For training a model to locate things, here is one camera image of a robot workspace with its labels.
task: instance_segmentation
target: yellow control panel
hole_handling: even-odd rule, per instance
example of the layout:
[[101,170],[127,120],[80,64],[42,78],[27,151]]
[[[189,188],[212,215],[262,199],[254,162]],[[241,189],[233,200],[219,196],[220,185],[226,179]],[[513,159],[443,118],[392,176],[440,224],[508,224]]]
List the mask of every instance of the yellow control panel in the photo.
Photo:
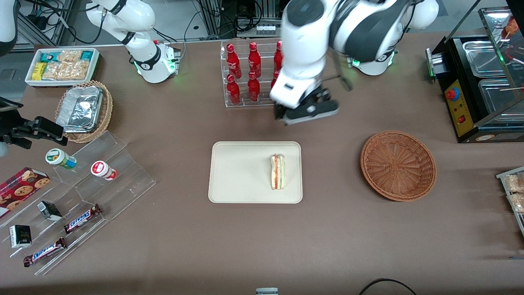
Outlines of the yellow control panel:
[[463,136],[469,130],[473,129],[474,124],[471,119],[470,111],[467,108],[466,100],[462,95],[462,88],[459,81],[455,81],[444,92],[446,96],[447,105],[450,108],[451,117],[455,130],[459,136]]

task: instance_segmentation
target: small black box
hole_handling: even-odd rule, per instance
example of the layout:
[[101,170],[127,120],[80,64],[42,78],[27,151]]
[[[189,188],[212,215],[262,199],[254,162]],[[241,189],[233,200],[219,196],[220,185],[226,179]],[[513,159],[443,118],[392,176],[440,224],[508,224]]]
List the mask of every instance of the small black box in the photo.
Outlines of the small black box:
[[40,212],[42,212],[43,217],[47,220],[59,221],[62,218],[62,214],[60,214],[53,203],[42,201],[38,203],[37,206]]
[[13,225],[9,228],[11,248],[31,246],[31,229],[28,225]]

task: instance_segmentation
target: wicker tray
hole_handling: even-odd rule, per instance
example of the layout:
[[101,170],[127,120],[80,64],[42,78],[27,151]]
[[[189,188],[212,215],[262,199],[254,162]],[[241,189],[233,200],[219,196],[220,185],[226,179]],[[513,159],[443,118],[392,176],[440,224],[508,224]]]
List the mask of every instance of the wicker tray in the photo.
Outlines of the wicker tray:
[[[113,111],[113,98],[111,97],[111,93],[107,90],[106,86],[104,86],[102,83],[98,81],[89,81],[86,83],[78,84],[74,87],[89,87],[89,86],[96,86],[100,87],[104,91],[104,97],[102,98],[102,109],[100,110],[99,120],[98,120],[98,127],[96,127],[95,131],[91,133],[65,133],[64,136],[67,137],[70,141],[76,142],[76,143],[87,143],[90,141],[93,141],[97,139],[102,133],[104,133],[107,130],[107,127],[109,126],[109,121],[111,120],[111,112]],[[66,94],[62,95],[62,99],[58,103],[57,110],[54,114],[54,119],[56,120],[58,118],[58,113],[60,113],[60,109],[62,108],[62,103],[64,101],[64,97]]]
[[364,177],[382,196],[400,202],[427,195],[435,184],[435,160],[428,148],[400,131],[373,135],[361,154]]

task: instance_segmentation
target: table surface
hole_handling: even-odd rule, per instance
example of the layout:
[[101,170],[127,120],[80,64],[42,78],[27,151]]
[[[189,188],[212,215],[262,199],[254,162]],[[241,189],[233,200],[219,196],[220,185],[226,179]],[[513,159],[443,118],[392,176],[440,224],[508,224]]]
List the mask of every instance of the table surface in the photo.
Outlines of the table surface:
[[[456,142],[424,57],[443,35],[406,34],[379,77],[344,67],[353,91],[325,83],[340,112],[287,127],[270,109],[225,108],[218,41],[187,44],[180,74],[158,85],[136,73],[124,47],[99,47],[96,77],[114,99],[109,129],[158,183],[45,276],[1,248],[0,293],[253,294],[274,286],[357,294],[388,277],[418,294],[523,294],[524,261],[508,257],[524,255],[524,239],[495,174],[522,166],[524,143]],[[53,118],[63,92],[28,87],[20,112]],[[392,202],[364,180],[363,144],[385,130],[408,132],[432,152],[438,175],[425,198]],[[211,203],[217,141],[300,143],[303,200]],[[0,179],[24,166],[51,170],[43,155],[52,147],[12,148],[0,158]]]

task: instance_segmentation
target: white tray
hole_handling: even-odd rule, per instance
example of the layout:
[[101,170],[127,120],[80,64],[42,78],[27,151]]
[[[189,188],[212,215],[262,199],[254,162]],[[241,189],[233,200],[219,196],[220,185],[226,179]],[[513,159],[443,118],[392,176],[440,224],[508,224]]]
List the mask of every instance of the white tray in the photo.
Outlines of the white tray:
[[[271,189],[273,154],[286,160],[286,186]],[[296,204],[302,200],[300,144],[294,141],[219,141],[213,146],[209,200],[214,203]]]
[[[50,53],[50,52],[59,52],[64,49],[67,50],[81,50],[81,51],[92,51],[93,56],[91,57],[91,60],[89,62],[88,72],[85,75],[84,80],[60,80],[60,81],[53,81],[53,80],[33,80],[32,79],[32,72],[35,70],[36,63],[40,60],[42,55],[44,53]],[[33,60],[31,62],[31,66],[29,67],[29,70],[27,71],[26,75],[26,83],[30,86],[33,86],[35,88],[55,88],[55,87],[69,87],[73,85],[78,85],[80,83],[91,81],[91,78],[93,77],[93,74],[96,69],[96,63],[98,62],[99,58],[99,51],[92,47],[66,47],[66,48],[45,48],[45,49],[38,49],[35,52],[35,56],[33,57]]]

